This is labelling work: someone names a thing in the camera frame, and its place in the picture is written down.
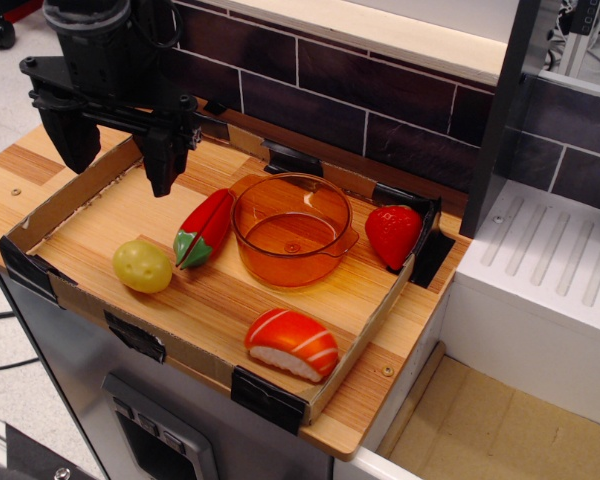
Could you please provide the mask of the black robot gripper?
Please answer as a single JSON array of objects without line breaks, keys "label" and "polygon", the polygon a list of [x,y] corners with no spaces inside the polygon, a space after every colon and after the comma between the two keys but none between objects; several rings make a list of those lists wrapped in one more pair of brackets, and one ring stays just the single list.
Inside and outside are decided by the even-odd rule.
[{"label": "black robot gripper", "polygon": [[162,52],[182,35],[171,1],[46,1],[58,56],[28,57],[30,96],[65,165],[83,173],[101,149],[100,126],[130,133],[155,197],[170,194],[200,140],[196,100],[167,79]]}]

